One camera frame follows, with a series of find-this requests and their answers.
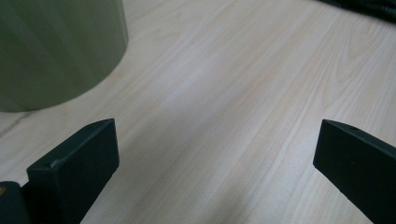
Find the black object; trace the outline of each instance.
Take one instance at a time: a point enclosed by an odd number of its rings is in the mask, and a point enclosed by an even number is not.
[[[0,224],[79,223],[119,164],[114,119],[82,128],[32,164],[22,188],[0,182]]]
[[[396,0],[319,0],[396,23]]]
[[[374,223],[396,223],[395,147],[323,120],[314,165]]]

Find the green cylinder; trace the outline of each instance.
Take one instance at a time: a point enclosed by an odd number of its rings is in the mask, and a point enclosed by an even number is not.
[[[0,111],[82,94],[114,69],[127,42],[121,0],[1,0]]]

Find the table surface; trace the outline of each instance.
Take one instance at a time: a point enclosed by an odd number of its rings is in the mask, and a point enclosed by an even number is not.
[[[370,223],[312,165],[333,119],[396,145],[396,26],[311,0],[125,0],[128,49],[65,104],[0,113],[1,180],[114,118],[82,223]]]

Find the light wood grain surface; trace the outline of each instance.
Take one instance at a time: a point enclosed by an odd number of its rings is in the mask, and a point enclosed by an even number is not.
[[[77,99],[0,113],[0,178],[115,118],[82,223],[370,223],[312,165],[322,119],[396,145],[396,26],[311,0],[125,0],[125,56]]]

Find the pale green cylindrical object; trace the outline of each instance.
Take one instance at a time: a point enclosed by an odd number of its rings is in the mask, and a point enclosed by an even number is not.
[[[82,94],[111,73],[127,42],[121,0],[1,0],[0,111]]]

